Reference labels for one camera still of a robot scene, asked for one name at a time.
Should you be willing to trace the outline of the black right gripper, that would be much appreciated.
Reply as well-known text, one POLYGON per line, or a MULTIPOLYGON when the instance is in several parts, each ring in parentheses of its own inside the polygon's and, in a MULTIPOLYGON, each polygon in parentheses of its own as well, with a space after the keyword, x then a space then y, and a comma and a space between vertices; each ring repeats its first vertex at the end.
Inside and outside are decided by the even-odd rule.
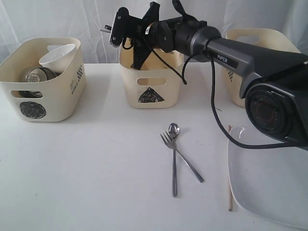
POLYGON ((126 39, 133 40, 131 68, 141 70, 152 49, 173 51, 173 19, 159 19, 160 4, 152 1, 143 18, 129 14, 126 7, 117 10, 110 27, 109 43, 119 47, 126 39))

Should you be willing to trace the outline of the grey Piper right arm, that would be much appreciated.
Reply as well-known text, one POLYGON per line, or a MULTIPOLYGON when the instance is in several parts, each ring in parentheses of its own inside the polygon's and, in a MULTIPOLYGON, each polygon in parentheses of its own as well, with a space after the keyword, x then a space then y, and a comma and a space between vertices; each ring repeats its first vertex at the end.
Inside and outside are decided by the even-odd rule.
POLYGON ((229 137, 245 149, 308 147, 308 57, 277 51, 231 39, 206 21, 185 12, 180 1, 172 2, 179 17, 160 20, 160 5, 151 2, 142 18, 125 7, 117 10, 110 29, 114 47, 131 40, 132 68, 141 69, 151 53, 178 51, 188 59, 219 64, 241 77, 239 97, 253 126, 276 140, 274 144, 248 145, 229 137))

